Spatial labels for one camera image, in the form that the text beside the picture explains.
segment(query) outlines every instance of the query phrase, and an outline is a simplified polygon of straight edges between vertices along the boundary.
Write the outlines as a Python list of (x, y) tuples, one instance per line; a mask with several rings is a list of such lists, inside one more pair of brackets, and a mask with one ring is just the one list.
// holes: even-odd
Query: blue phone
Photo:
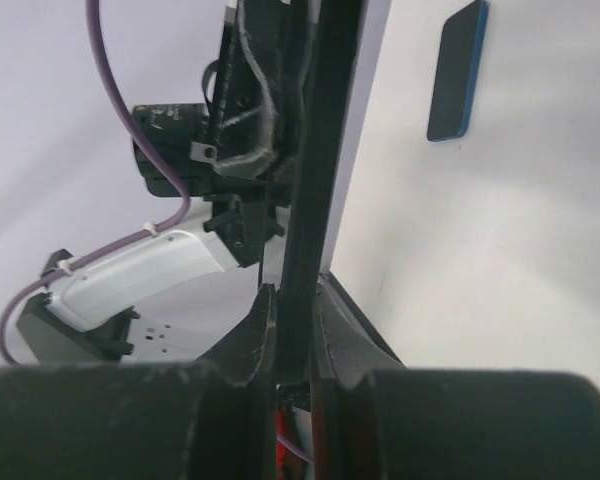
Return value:
[(488, 11), (486, 1), (476, 0), (444, 24), (427, 129), (431, 142), (461, 137), (469, 128)]

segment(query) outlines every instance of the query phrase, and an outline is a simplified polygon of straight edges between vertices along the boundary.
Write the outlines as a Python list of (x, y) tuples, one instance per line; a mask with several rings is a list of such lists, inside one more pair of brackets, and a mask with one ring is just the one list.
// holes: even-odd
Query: cable tie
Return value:
[(59, 260), (57, 265), (60, 270), (67, 274), (67, 277), (73, 275), (73, 270), (71, 269), (71, 263), (69, 263), (69, 260)]
[(158, 237), (160, 236), (160, 232), (158, 232), (158, 227), (156, 227), (156, 224), (153, 222), (147, 222), (144, 224), (144, 229), (148, 230), (149, 232), (151, 232), (151, 236), (152, 237)]

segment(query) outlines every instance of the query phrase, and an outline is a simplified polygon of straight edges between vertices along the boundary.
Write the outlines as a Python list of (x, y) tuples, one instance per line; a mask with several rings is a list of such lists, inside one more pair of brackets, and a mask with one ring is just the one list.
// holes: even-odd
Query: white wall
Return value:
[(354, 71), (353, 84), (349, 97), (347, 122), (340, 147), (338, 173), (333, 187), (329, 225), (325, 236), (321, 267), (328, 271), (333, 260), (333, 252), (344, 212), (347, 191), (356, 160), (356, 152), (364, 125), (369, 103), (369, 95), (378, 66), (378, 57), (384, 38), (385, 27), (391, 0), (373, 0), (369, 2), (364, 15), (358, 55)]
[(393, 2), (332, 269), (407, 365), (600, 386), (600, 0), (492, 0), (469, 132), (431, 144), (467, 3)]
[[(113, 71), (128, 105), (201, 101), (223, 0), (102, 1)], [(80, 254), (172, 213), (150, 196), (91, 58), (82, 1), (0, 0), (0, 311), (47, 256)], [(222, 335), (255, 293), (255, 272), (185, 285), (140, 305)], [(22, 360), (31, 356), (13, 332)]]

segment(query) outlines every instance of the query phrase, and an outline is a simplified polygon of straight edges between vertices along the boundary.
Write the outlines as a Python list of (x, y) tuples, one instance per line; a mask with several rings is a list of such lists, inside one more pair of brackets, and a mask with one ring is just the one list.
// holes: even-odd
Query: black metal bar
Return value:
[(366, 0), (322, 2), (306, 92), (306, 119), (280, 283), (279, 381), (305, 376), (336, 166)]

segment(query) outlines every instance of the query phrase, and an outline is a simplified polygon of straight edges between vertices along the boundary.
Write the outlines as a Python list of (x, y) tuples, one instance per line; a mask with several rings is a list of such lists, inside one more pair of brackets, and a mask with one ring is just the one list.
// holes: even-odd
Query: white device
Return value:
[(183, 330), (142, 315), (131, 321), (126, 341), (133, 345), (133, 352), (122, 357), (120, 361), (125, 364), (195, 360), (209, 350), (218, 338), (208, 333)]
[(179, 225), (76, 270), (50, 286), (47, 309), (79, 332), (93, 330), (140, 300), (188, 280), (238, 267), (206, 209)]

